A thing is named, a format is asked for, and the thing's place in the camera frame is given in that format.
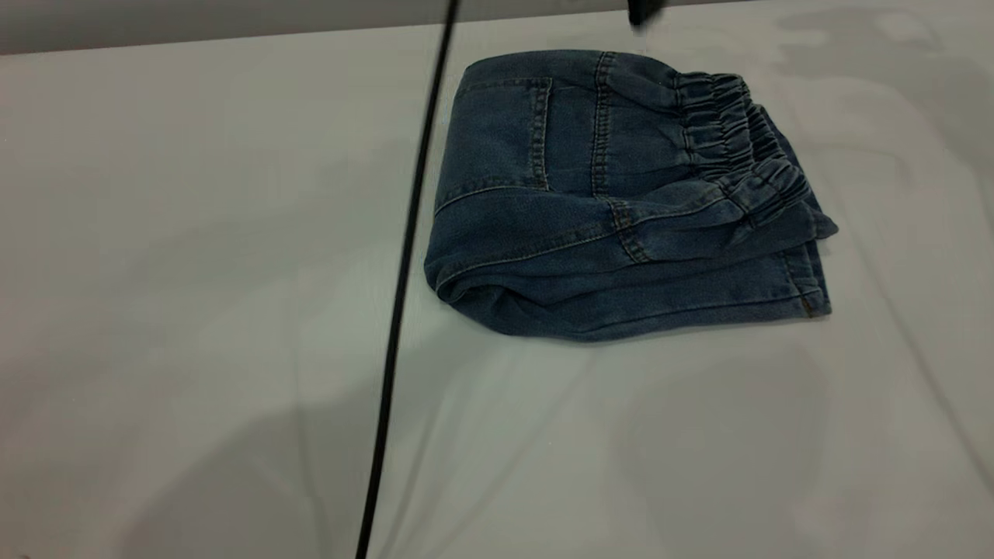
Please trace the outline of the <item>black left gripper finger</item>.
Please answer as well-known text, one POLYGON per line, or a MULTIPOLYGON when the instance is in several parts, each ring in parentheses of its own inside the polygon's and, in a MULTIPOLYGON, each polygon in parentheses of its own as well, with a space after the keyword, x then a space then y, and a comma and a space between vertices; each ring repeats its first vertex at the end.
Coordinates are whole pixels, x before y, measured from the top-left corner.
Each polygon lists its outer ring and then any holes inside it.
POLYGON ((626 10, 632 28, 645 28, 659 18, 666 8, 666 0, 627 0, 626 10))

